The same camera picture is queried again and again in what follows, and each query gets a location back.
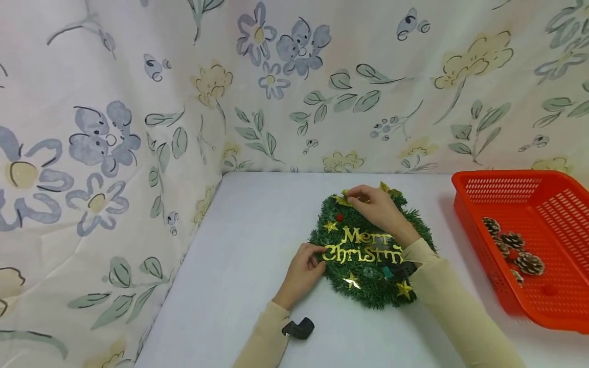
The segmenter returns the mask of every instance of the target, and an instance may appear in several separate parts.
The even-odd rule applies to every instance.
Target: green tinsel
[[[435,251],[434,244],[432,242],[432,235],[419,216],[418,210],[405,210],[402,207],[407,204],[407,200],[403,197],[401,192],[396,190],[389,191],[393,202],[405,218],[413,224],[415,230],[423,237],[423,239],[429,244],[430,248]],[[336,216],[343,214],[343,222],[337,222]],[[328,222],[337,222],[337,231],[333,230],[331,233],[323,227]],[[350,230],[353,228],[360,228],[360,232],[370,234],[384,234],[385,231],[374,226],[368,221],[363,215],[356,211],[353,207],[338,204],[337,201],[328,197],[323,201],[321,207],[321,214],[319,215],[319,221],[317,222],[317,229],[311,232],[309,242],[320,246],[336,245],[339,244],[343,239],[344,231],[343,227],[348,226]],[[397,244],[394,239],[389,239],[389,244]],[[356,249],[357,244],[353,244],[348,241],[341,247],[344,249]],[[357,259],[353,261],[347,261],[339,263],[338,261],[326,261],[327,269],[324,276],[327,277],[338,293],[342,293],[352,299],[361,302],[364,306],[373,309],[382,310],[387,304],[391,304],[395,307],[399,307],[404,304],[410,304],[415,301],[416,296],[413,291],[410,291],[411,300],[405,296],[397,296],[398,288],[397,282],[385,279],[382,272],[382,265],[378,262],[368,263],[359,262]],[[347,282],[343,279],[347,279],[350,272],[358,278],[358,284],[361,289],[355,287],[349,288]]]

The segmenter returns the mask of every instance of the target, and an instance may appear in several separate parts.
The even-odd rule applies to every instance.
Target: artificial pine garland
[[[407,204],[407,200],[400,191],[391,190],[382,182],[380,189],[389,193],[397,208],[413,224],[415,230],[429,244],[430,248],[435,251],[429,228],[421,220],[419,212],[417,210],[408,211],[403,209],[403,206]],[[335,257],[334,253],[329,251],[323,256],[319,256],[318,259],[320,261],[327,262],[325,277],[331,281],[333,288],[337,292],[361,302],[368,308],[382,310],[388,304],[399,307],[413,302],[416,296],[411,291],[411,288],[408,287],[407,280],[403,282],[388,280],[383,273],[382,262],[359,261],[362,254],[360,252],[365,251],[366,247],[372,246],[372,242],[358,244],[348,238],[347,242],[341,244],[342,240],[346,238],[345,227],[348,228],[349,234],[353,234],[355,228],[359,229],[359,233],[385,233],[382,229],[370,223],[370,221],[347,203],[346,192],[342,192],[343,197],[338,198],[337,195],[333,195],[323,201],[321,214],[317,222],[317,229],[311,232],[309,238],[309,242],[312,244],[320,246],[336,246],[340,244],[340,249],[355,250],[348,258],[346,258],[346,254],[344,253],[343,258],[346,261],[343,262],[335,259],[325,260],[326,258]],[[391,250],[401,252],[392,247],[393,244],[397,245],[394,238],[389,238],[388,244]]]

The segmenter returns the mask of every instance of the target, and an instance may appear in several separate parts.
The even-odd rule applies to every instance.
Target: person's left hand
[[[290,310],[309,290],[315,286],[325,272],[325,261],[317,262],[315,253],[325,253],[325,247],[301,244],[299,251],[290,262],[289,270],[276,293],[273,302]]]

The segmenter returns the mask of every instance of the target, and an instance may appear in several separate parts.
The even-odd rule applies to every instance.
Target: pine cone
[[[540,257],[528,252],[521,252],[515,260],[515,264],[528,275],[542,275],[544,273],[544,262]]]
[[[487,228],[487,231],[489,231],[489,234],[491,236],[495,236],[499,234],[499,232],[501,231],[499,223],[494,218],[483,217],[482,222],[485,224],[485,227]]]
[[[509,247],[507,246],[507,244],[503,243],[503,241],[496,236],[493,236],[493,240],[495,241],[495,245],[497,246],[497,248],[499,248],[499,251],[503,255],[503,258],[507,258],[507,256],[509,255]]]
[[[517,272],[516,270],[511,270],[511,273],[514,275],[515,279],[517,280],[519,287],[524,287],[524,278],[521,277],[519,272]]]
[[[509,233],[499,234],[499,238],[510,248],[516,250],[522,250],[524,248],[525,241],[521,238],[521,234],[510,231]]]

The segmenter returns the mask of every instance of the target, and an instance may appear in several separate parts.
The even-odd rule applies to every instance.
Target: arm
[[[419,301],[432,313],[467,367],[525,367],[513,345],[468,293],[447,259],[419,239],[403,259],[422,265],[409,277]]]
[[[289,322],[290,312],[274,303],[268,302],[266,309],[258,318],[243,350],[237,357],[233,368],[275,368],[282,359],[288,338],[282,328]]]
[[[448,260],[429,248],[388,193],[360,185],[350,189],[348,196],[355,209],[395,238],[403,248],[403,259],[418,266],[409,282],[467,367],[525,367],[483,306],[462,286]]]
[[[314,257],[314,253],[325,251],[324,247],[311,244],[300,246],[280,290],[258,318],[233,368],[275,368],[280,364],[288,343],[282,328],[290,322],[290,309],[315,286],[325,272],[325,262],[317,262]]]

